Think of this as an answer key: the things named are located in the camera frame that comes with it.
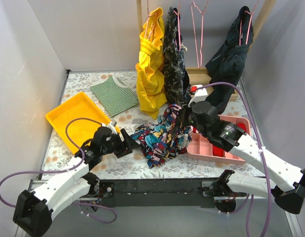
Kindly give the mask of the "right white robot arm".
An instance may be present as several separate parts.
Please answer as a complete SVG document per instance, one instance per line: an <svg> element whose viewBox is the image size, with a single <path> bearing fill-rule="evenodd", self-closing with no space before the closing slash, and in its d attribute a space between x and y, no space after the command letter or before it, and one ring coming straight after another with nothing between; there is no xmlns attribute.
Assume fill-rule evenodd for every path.
<svg viewBox="0 0 305 237"><path fill-rule="evenodd" d="M305 168L291 165L259 146L244 129L223 120L207 101L184 106L179 120L182 125L196 128L210 144L243 159L265 175L245 176L227 169L214 183L213 192L223 196L246 193L270 198L285 211L300 214L305 203Z"/></svg>

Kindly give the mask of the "colourful comic print shorts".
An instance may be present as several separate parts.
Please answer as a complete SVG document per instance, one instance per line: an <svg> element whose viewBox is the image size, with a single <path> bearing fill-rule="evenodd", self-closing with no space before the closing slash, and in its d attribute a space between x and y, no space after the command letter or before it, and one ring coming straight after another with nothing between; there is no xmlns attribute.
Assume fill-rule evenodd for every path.
<svg viewBox="0 0 305 237"><path fill-rule="evenodd" d="M186 153L192 140L192 128L183 124L184 112L181 106L171 104L158 116L157 124L142 124L131 135L131 139L140 145L149 168Z"/></svg>

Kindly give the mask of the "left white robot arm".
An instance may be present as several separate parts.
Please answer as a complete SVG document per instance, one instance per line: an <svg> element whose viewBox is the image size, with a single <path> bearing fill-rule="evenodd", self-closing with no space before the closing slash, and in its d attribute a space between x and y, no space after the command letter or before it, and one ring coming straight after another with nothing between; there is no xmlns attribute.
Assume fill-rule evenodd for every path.
<svg viewBox="0 0 305 237"><path fill-rule="evenodd" d="M32 237L43 236L63 209L82 196L99 193L99 179L91 170L104 155L120 158L139 147L124 129L118 134L111 125L99 127L70 159L65 172L18 196L13 222Z"/></svg>

